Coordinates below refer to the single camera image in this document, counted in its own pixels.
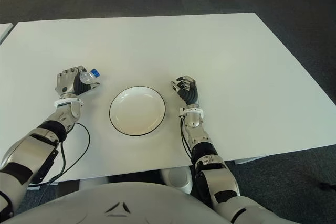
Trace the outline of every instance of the white plate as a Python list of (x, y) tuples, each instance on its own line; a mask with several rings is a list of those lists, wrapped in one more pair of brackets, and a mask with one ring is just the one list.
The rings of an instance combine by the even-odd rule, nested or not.
[(111, 103), (110, 120), (121, 133), (141, 136), (155, 130), (162, 122), (165, 104), (155, 90), (132, 87), (118, 94)]

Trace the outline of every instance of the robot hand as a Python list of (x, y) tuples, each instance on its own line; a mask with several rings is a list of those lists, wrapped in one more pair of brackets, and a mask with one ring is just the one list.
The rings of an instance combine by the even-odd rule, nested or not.
[(83, 66), (69, 68), (57, 75), (55, 90), (61, 98), (75, 97), (97, 87), (100, 83), (84, 84), (80, 81), (81, 72), (86, 72)]
[(198, 93), (195, 80), (189, 76), (182, 76), (177, 78), (177, 81), (178, 84), (171, 82), (172, 88), (185, 101), (186, 105), (197, 104)]

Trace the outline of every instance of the blue bottle cap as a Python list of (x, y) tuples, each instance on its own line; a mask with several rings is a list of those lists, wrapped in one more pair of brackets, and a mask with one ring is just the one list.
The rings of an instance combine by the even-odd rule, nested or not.
[(94, 68), (91, 70), (91, 73), (93, 73), (93, 75), (97, 78), (98, 76), (100, 76), (100, 74), (98, 73), (98, 71)]

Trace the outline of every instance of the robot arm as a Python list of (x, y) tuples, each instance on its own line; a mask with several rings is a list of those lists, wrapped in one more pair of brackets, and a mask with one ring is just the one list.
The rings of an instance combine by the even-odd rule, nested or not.
[(289, 224), (250, 198), (240, 196), (237, 181), (218, 155), (203, 128), (203, 111), (198, 105), (196, 82), (189, 76), (171, 82), (172, 88), (185, 101), (180, 109), (187, 133), (191, 160), (195, 168), (195, 183), (203, 203), (234, 224)]
[(95, 88), (80, 81), (83, 66), (63, 71), (57, 76), (56, 91), (60, 100), (56, 111), (40, 126), (16, 142), (5, 154), (0, 170), (1, 221), (10, 218), (18, 208), (30, 183), (40, 183), (54, 163), (59, 143), (63, 142), (80, 118), (82, 101), (78, 95)]

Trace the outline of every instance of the dark gray carpet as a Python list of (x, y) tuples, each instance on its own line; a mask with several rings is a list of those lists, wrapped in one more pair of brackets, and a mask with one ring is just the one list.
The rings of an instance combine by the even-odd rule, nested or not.
[[(241, 12), (255, 12), (336, 103), (336, 0), (0, 0), (0, 23)], [(336, 184), (334, 165), (335, 146), (230, 166), (242, 193), (277, 214), (336, 223), (335, 195), (314, 186)], [(33, 206), (36, 194), (29, 192), (23, 206)]]
[(17, 209), (15, 214), (20, 214), (31, 208), (39, 206), (39, 204), (44, 204), (55, 199), (57, 186), (42, 186), (40, 190), (28, 190), (20, 207)]

